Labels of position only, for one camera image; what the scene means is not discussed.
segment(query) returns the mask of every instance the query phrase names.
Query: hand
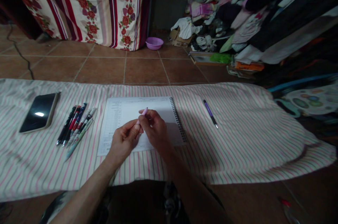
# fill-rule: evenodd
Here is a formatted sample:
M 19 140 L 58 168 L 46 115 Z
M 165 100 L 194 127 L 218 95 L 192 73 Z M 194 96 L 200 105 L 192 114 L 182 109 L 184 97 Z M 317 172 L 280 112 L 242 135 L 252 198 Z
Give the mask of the hand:
M 118 168 L 124 162 L 137 144 L 135 138 L 139 133 L 143 133 L 136 122 L 137 119 L 129 121 L 115 130 L 112 145 L 105 159 L 112 168 Z
M 149 142 L 162 154 L 163 151 L 172 149 L 165 121 L 155 110 L 148 110 L 145 116 L 138 117 L 142 129 L 148 136 Z

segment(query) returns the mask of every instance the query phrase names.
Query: striped blanket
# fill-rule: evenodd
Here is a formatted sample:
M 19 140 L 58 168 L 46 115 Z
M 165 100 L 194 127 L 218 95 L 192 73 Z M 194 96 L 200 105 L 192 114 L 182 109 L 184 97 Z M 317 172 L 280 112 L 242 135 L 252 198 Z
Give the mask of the striped blanket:
M 52 124 L 18 134 L 24 114 L 37 95 L 61 91 Z M 110 97 L 171 96 L 188 145 L 176 151 L 190 170 L 208 184 L 261 183 L 300 176 L 336 160 L 335 148 L 317 140 L 258 86 L 219 83 L 153 87 L 0 80 L 0 201 L 60 190 L 78 190 L 103 161 L 97 156 L 106 100 Z M 206 99 L 217 130 L 203 105 Z M 69 161 L 56 139 L 74 104 L 97 107 L 93 126 Z M 132 153 L 113 185 L 134 180 L 168 179 L 165 163 L 152 151 Z

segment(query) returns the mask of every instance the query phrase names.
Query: purple plastic bowl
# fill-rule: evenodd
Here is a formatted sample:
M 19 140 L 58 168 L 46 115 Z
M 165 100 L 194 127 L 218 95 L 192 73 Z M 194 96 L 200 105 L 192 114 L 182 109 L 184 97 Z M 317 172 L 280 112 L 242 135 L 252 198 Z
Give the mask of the purple plastic bowl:
M 164 43 L 163 40 L 155 37 L 149 37 L 145 42 L 150 50 L 158 50 Z

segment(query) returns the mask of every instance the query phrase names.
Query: spiral binding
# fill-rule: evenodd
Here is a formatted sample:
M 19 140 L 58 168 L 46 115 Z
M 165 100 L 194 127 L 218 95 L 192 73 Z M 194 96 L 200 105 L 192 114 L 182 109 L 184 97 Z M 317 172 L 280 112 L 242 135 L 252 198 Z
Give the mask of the spiral binding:
M 171 107 L 172 107 L 172 109 L 174 111 L 174 115 L 175 115 L 175 119 L 176 119 L 176 124 L 179 127 L 182 139 L 183 139 L 184 142 L 186 142 L 187 141 L 186 132 L 184 131 L 184 129 L 182 127 L 180 117 L 177 115 L 176 105 L 175 105 L 174 100 L 173 100 L 172 97 L 170 98 L 170 103 L 171 103 Z

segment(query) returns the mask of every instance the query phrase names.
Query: pink pen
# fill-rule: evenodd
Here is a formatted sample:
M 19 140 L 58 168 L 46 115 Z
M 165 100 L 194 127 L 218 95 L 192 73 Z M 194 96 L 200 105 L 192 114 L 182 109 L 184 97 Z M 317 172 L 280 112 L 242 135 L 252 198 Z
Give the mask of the pink pen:
M 143 115 L 143 116 L 146 115 L 146 114 L 147 114 L 147 111 L 148 111 L 148 107 L 144 109 L 144 111 L 142 112 L 141 115 Z

